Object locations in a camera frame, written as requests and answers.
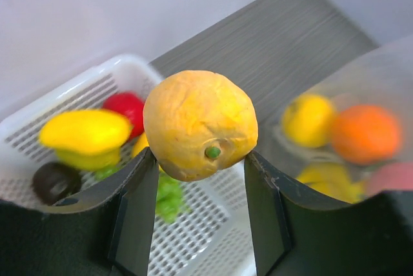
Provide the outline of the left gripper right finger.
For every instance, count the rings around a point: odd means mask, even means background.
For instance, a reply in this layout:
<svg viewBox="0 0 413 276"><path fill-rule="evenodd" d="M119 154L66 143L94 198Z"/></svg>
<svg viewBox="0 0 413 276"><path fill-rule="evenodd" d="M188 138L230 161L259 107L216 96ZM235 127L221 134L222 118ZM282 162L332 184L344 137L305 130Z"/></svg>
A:
<svg viewBox="0 0 413 276"><path fill-rule="evenodd" d="M412 193L357 204L319 193L257 152L244 162L258 275L411 275Z"/></svg>

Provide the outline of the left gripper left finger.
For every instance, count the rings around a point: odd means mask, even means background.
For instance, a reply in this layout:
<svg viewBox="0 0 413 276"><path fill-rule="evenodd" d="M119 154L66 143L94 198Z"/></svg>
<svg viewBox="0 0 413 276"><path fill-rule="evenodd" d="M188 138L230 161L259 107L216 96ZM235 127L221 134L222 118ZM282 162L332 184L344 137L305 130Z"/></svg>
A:
<svg viewBox="0 0 413 276"><path fill-rule="evenodd" d="M157 184L157 162L145 148L54 206L1 201L1 274L146 275Z"/></svg>

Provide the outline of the yellow banana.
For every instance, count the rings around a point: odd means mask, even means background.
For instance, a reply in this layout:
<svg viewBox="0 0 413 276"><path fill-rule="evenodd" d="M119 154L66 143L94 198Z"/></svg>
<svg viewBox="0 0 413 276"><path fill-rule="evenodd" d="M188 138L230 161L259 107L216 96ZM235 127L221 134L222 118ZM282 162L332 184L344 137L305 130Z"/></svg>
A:
<svg viewBox="0 0 413 276"><path fill-rule="evenodd" d="M350 204L365 198L363 182L354 182L342 164L310 163L296 179L322 194Z"/></svg>

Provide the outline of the clear pink zip top bag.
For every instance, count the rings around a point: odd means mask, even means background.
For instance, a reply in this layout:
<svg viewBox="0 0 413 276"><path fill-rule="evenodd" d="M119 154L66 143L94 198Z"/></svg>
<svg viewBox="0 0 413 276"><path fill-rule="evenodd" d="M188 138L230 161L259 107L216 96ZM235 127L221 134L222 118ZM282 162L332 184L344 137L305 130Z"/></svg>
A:
<svg viewBox="0 0 413 276"><path fill-rule="evenodd" d="M277 108L260 153L334 199L412 189L412 37L358 57Z"/></svg>

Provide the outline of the pink peach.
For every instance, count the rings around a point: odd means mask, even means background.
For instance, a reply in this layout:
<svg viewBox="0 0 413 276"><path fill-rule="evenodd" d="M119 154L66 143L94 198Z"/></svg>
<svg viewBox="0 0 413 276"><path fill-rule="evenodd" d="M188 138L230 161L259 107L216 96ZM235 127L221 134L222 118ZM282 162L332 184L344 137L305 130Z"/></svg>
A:
<svg viewBox="0 0 413 276"><path fill-rule="evenodd" d="M365 184L366 194L383 190L412 190L412 162L390 163L376 170Z"/></svg>

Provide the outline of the yellow lemon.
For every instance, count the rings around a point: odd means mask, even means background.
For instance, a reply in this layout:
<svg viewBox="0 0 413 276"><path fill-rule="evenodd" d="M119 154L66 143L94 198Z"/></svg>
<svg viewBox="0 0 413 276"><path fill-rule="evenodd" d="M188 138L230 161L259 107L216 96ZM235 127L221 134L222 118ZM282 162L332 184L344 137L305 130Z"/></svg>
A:
<svg viewBox="0 0 413 276"><path fill-rule="evenodd" d="M293 143L305 148L320 148L329 142L336 113L336 107L327 97L301 94L285 108L281 128Z"/></svg>

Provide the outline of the orange fruit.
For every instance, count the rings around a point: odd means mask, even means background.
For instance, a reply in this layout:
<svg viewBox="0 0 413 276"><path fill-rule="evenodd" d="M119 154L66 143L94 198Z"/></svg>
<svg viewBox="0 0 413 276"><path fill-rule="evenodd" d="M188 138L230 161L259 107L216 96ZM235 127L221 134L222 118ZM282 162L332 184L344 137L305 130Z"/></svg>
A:
<svg viewBox="0 0 413 276"><path fill-rule="evenodd" d="M338 113L331 145L344 160L368 165L392 158L403 144L398 118L381 106L359 104Z"/></svg>

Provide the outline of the small yellow pepper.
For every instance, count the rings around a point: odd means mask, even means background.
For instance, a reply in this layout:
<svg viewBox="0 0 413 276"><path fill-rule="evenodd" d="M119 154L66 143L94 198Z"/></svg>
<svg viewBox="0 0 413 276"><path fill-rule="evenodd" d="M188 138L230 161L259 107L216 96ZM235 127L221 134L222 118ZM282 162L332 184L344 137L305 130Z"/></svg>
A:
<svg viewBox="0 0 413 276"><path fill-rule="evenodd" d="M149 93L143 110L149 147L160 167L184 182L238 163L257 144L251 98L224 75L185 70Z"/></svg>

